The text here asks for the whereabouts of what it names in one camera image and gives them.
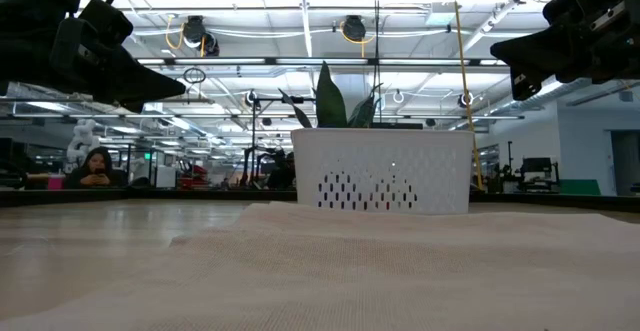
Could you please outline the beige folded cloth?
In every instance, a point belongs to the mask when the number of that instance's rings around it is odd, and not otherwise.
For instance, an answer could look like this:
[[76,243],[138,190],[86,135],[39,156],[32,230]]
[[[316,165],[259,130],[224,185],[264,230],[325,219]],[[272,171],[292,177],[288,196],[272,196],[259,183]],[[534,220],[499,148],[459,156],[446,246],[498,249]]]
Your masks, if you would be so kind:
[[418,216],[272,202],[0,331],[640,331],[640,224],[523,204]]

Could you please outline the person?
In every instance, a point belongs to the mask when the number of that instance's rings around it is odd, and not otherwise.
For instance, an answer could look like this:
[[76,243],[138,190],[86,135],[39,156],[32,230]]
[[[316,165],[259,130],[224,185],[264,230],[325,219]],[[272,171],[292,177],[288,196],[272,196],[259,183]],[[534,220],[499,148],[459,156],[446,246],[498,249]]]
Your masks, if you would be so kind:
[[124,174],[113,168],[105,147],[91,150],[84,163],[74,169],[63,181],[64,189],[122,188],[126,186]]

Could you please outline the green board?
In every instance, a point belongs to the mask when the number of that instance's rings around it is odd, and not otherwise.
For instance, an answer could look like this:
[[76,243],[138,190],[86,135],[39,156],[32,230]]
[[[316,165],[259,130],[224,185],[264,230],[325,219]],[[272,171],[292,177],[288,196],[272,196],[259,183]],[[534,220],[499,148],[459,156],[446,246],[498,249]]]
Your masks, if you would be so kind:
[[567,195],[600,196],[601,191],[595,179],[561,179],[560,193]]

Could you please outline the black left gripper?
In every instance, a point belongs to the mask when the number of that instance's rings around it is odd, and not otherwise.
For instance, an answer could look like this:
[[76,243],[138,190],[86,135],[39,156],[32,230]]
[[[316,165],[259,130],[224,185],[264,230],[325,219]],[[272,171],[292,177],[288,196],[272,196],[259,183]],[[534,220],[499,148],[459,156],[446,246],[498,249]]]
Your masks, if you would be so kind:
[[[108,76],[117,86],[108,92]],[[0,16],[0,95],[21,82],[65,93],[108,96],[140,113],[144,105],[180,96],[186,87],[141,65],[122,46],[111,50],[98,30],[82,18],[58,23]]]

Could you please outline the green snake plant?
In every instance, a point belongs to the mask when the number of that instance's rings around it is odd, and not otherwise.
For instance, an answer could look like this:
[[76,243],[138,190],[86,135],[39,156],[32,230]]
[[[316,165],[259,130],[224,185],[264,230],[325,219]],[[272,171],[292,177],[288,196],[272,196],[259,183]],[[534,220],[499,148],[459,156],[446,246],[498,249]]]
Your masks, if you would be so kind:
[[375,93],[380,87],[381,84],[375,85],[347,116],[342,93],[331,79],[328,64],[323,62],[315,90],[317,128],[370,128],[379,103]]

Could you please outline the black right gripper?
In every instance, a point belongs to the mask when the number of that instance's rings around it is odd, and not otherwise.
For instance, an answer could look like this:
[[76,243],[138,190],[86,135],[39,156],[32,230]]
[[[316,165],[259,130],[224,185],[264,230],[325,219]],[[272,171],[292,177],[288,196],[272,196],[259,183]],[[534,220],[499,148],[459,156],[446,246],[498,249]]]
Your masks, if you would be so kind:
[[510,67],[515,100],[540,94],[550,77],[640,79],[640,0],[551,0],[542,14],[545,30],[490,47]]

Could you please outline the white perforated plastic basket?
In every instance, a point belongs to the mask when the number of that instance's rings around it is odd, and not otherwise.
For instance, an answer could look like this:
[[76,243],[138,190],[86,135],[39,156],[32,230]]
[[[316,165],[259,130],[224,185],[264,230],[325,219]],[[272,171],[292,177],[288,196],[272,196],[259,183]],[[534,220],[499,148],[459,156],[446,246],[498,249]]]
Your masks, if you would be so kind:
[[473,134],[298,129],[297,201],[333,210],[458,215],[469,209]]

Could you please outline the black aluminium table frame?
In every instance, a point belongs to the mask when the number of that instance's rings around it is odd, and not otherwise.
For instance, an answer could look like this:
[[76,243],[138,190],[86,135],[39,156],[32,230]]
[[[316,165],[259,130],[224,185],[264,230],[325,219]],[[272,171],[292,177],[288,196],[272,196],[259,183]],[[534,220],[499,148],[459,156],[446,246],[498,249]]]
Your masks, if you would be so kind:
[[[296,201],[293,191],[177,191],[158,189],[0,191],[0,208],[128,199]],[[471,194],[470,203],[523,203],[640,214],[640,197],[561,194]]]

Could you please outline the white robot figure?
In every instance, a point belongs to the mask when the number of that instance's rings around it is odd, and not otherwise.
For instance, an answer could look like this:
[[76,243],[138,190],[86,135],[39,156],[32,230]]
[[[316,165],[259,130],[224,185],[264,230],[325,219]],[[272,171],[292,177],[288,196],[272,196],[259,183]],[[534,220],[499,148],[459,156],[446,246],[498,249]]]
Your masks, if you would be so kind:
[[73,137],[67,146],[66,160],[70,164],[82,165],[89,152],[99,146],[99,137],[93,134],[96,122],[80,119],[73,128]]

